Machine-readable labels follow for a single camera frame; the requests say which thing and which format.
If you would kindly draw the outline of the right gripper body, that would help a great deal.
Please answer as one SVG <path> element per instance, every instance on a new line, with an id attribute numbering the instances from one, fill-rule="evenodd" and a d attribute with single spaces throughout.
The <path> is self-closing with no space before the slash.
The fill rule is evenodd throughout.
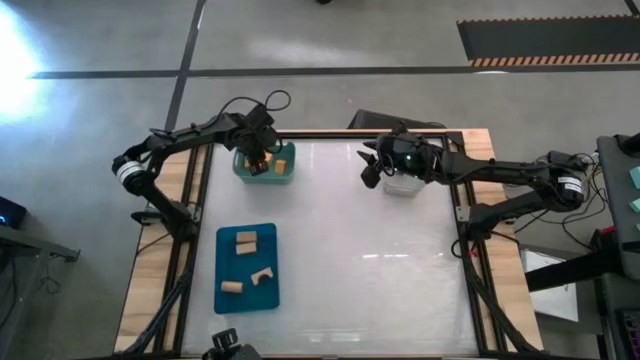
<path id="1" fill-rule="evenodd" d="M 421 136 L 382 134 L 376 139 L 375 149 L 379 168 L 387 176 L 400 173 L 422 181 L 434 181 L 441 170 L 443 149 Z"/>

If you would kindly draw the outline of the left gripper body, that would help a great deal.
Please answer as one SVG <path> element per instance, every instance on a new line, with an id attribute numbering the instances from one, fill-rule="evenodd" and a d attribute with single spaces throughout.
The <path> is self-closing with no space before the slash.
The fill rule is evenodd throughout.
<path id="1" fill-rule="evenodd" d="M 232 132 L 232 144 L 245 155 L 259 155 L 279 146 L 279 135 L 273 128 L 274 119 L 268 113 L 234 114 L 237 128 Z"/>

